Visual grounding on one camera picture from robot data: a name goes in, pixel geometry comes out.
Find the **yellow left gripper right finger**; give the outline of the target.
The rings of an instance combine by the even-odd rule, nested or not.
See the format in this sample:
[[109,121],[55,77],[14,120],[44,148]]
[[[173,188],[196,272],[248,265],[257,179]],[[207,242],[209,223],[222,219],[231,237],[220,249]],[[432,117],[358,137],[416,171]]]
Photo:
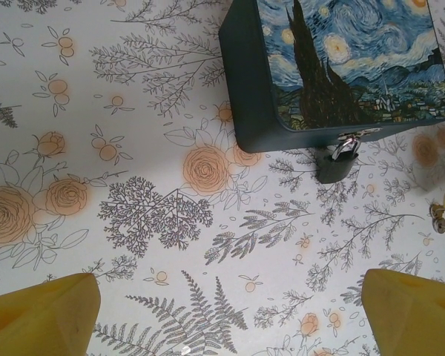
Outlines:
[[369,269],[361,300],[382,355],[445,355],[445,283]]

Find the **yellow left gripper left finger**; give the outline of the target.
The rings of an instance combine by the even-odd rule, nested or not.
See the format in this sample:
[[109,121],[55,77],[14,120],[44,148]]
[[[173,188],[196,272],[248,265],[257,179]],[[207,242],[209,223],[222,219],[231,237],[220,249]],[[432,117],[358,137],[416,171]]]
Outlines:
[[100,304],[90,273],[0,295],[0,355],[85,355]]

